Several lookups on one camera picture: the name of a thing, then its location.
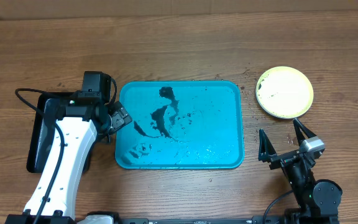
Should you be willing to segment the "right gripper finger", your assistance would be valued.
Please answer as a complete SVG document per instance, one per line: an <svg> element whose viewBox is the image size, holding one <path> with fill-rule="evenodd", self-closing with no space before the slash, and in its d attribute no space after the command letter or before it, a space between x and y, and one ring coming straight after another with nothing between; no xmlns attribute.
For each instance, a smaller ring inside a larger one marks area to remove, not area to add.
<svg viewBox="0 0 358 224"><path fill-rule="evenodd" d="M298 118L293 120L298 145L315 143L318 138L314 132L309 130Z"/></svg>
<svg viewBox="0 0 358 224"><path fill-rule="evenodd" d="M277 153L263 129L259 129L259 155L258 160L271 162Z"/></svg>

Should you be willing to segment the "yellow-green speckled plate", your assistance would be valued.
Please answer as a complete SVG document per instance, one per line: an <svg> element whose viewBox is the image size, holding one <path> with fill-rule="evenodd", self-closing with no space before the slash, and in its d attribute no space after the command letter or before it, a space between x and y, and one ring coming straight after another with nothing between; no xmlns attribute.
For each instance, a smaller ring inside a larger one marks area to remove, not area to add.
<svg viewBox="0 0 358 224"><path fill-rule="evenodd" d="M278 66L266 70L258 79L255 96L260 107L281 119L293 119L305 114L314 100L309 79L299 70Z"/></svg>

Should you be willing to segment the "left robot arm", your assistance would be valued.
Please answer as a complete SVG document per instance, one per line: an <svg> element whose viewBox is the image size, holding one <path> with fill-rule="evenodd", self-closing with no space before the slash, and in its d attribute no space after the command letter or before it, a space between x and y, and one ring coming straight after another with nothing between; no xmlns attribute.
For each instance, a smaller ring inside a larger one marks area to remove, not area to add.
<svg viewBox="0 0 358 224"><path fill-rule="evenodd" d="M95 143L132 121L120 102L62 100L52 117L54 137L41 178L20 215L6 223L74 223L78 186Z"/></svg>

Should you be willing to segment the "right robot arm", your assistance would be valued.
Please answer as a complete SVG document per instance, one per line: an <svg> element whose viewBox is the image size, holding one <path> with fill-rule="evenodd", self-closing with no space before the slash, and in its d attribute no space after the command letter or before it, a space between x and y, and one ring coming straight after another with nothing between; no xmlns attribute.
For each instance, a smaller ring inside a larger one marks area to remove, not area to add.
<svg viewBox="0 0 358 224"><path fill-rule="evenodd" d="M328 179L316 180L312 168L325 150L325 144L297 118L293 120L299 148L278 155L263 129L259 130L259 157L270 169L281 169L291 190L276 198L254 223L339 223L338 206L342 188ZM288 208L279 217L270 209L288 195L294 195L298 208Z"/></svg>

